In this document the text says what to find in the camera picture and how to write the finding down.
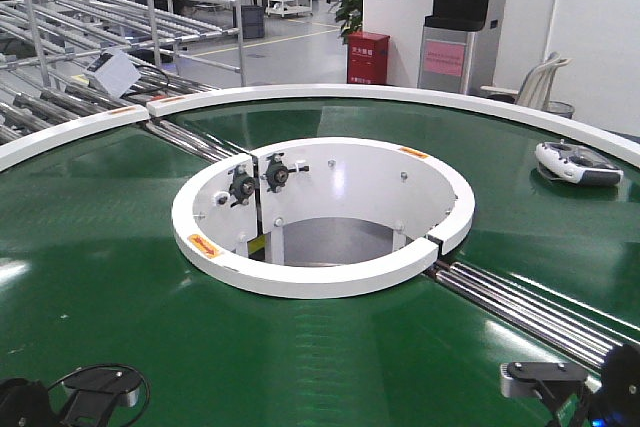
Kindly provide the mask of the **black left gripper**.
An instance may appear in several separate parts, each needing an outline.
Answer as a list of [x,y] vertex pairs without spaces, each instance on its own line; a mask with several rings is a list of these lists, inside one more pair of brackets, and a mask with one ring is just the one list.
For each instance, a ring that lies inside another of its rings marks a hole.
[[52,426],[48,391],[40,381],[7,378],[1,381],[2,426]]

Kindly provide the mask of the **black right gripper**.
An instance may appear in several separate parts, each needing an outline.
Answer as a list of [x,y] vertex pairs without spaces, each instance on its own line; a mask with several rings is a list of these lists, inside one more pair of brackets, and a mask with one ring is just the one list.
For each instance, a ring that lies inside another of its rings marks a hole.
[[639,347],[624,344],[605,356],[600,387],[588,392],[590,426],[639,425]]

